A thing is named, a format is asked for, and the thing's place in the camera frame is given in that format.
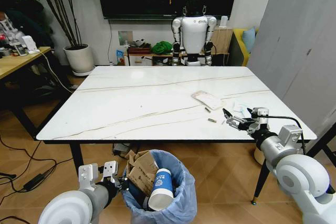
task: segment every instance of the white plant pot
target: white plant pot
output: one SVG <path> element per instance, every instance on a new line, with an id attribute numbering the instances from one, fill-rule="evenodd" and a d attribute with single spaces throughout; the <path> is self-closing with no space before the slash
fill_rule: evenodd
<path id="1" fill-rule="evenodd" d="M 73 73 L 79 76 L 89 75 L 95 68 L 91 48 L 89 45 L 83 45 L 85 45 L 86 48 L 78 50 L 69 50 L 69 48 L 71 48 L 70 46 L 63 48 Z"/>

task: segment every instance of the person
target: person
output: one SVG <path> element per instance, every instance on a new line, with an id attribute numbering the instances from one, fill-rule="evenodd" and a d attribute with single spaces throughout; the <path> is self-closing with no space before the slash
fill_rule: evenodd
<path id="1" fill-rule="evenodd" d="M 76 89 L 77 86 L 70 83 L 57 57 L 53 54 L 54 43 L 49 34 L 23 13 L 17 10 L 4 9 L 0 6 L 0 21 L 7 18 L 12 22 L 15 28 L 22 31 L 25 35 L 30 35 L 37 47 L 45 46 L 52 48 L 52 52 L 46 53 L 46 56 L 53 72 L 58 76 L 63 85 L 70 89 Z"/>

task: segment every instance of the red object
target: red object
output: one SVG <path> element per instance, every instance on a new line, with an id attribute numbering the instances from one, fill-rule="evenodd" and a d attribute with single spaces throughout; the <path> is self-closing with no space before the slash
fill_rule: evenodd
<path id="1" fill-rule="evenodd" d="M 150 48 L 129 48 L 129 54 L 131 55 L 150 55 Z"/>

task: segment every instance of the plastic bag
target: plastic bag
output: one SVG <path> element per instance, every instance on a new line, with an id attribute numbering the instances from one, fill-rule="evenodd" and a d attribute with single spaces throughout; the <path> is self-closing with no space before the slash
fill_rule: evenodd
<path id="1" fill-rule="evenodd" d="M 197 214 L 195 179 L 174 155 L 161 150 L 150 150 L 159 168 L 166 168 L 172 174 L 176 185 L 173 202 L 161 211 L 145 211 L 128 191 L 122 197 L 132 212 L 133 224 L 189 223 Z"/>

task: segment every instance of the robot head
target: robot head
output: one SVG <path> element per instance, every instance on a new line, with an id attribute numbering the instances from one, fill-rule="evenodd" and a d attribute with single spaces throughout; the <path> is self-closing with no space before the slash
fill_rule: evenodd
<path id="1" fill-rule="evenodd" d="M 204 0 L 186 0 L 186 16 L 201 17 L 203 16 Z"/>

